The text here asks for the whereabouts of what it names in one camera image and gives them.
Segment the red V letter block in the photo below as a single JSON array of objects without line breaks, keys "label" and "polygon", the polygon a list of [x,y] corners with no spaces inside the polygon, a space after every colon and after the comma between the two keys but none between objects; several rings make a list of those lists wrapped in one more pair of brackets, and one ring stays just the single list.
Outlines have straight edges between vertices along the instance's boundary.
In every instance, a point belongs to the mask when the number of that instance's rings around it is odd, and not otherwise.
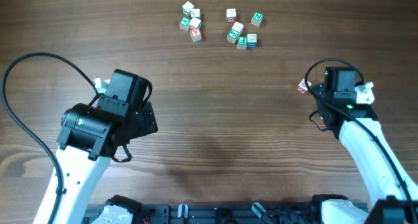
[{"label": "red V letter block", "polygon": [[190,29],[189,33],[190,33],[190,36],[191,36],[191,40],[193,42],[197,42],[197,41],[200,41],[202,39],[202,33],[201,33],[201,31],[198,27],[194,28],[194,29]]}]

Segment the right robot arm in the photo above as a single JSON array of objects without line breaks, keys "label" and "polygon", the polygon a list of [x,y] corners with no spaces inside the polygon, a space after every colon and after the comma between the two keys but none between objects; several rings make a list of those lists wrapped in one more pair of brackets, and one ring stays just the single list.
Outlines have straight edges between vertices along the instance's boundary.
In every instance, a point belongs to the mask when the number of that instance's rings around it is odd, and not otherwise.
[{"label": "right robot arm", "polygon": [[417,184],[388,145],[371,104],[371,82],[356,81],[354,67],[327,67],[322,84],[307,90],[317,102],[325,128],[353,158],[370,196],[366,212],[346,198],[319,203],[322,223],[416,223]]}]

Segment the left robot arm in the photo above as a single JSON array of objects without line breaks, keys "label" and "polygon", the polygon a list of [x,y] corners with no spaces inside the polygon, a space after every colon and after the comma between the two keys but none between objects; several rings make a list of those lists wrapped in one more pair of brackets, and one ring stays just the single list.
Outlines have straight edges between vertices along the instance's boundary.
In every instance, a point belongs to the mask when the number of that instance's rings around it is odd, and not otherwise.
[{"label": "left robot arm", "polygon": [[109,80],[94,80],[99,93],[96,106],[79,103],[61,119],[56,158],[63,173],[63,194],[54,208],[57,173],[50,183],[35,223],[79,223],[97,183],[115,161],[119,147],[132,139],[157,132],[151,102],[152,83],[136,74],[116,69]]}]

